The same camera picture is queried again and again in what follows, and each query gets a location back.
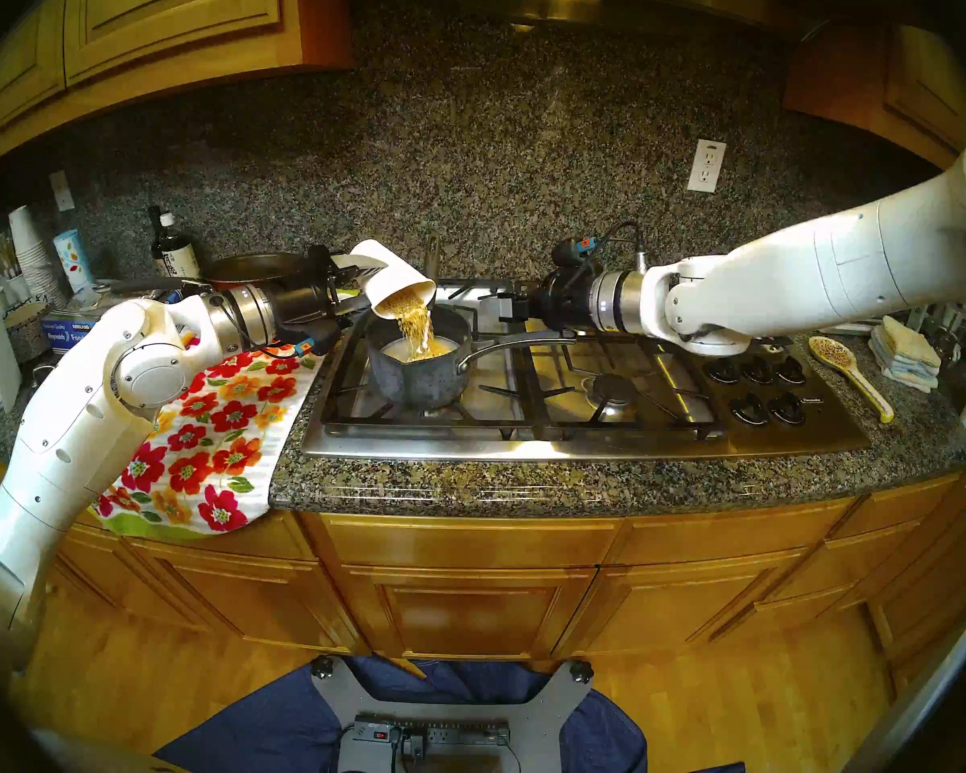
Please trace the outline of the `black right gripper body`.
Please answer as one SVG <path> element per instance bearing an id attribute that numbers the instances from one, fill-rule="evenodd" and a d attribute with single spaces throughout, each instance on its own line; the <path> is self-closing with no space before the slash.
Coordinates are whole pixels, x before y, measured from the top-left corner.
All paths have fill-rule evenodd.
<path id="1" fill-rule="evenodd" d="M 556 268 L 531 293 L 531 318 L 550 330 L 595 331 L 590 293 L 596 279 L 590 266 Z"/>

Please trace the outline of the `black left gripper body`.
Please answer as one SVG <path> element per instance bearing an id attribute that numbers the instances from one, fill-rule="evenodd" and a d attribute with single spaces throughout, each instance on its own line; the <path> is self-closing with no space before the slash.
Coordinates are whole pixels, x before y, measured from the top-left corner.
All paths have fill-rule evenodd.
<path id="1" fill-rule="evenodd" d="M 336 315 L 336 277 L 340 268 L 327 248 L 307 248 L 297 268 L 274 281 L 275 339 L 310 353 L 329 353 L 346 320 Z"/>

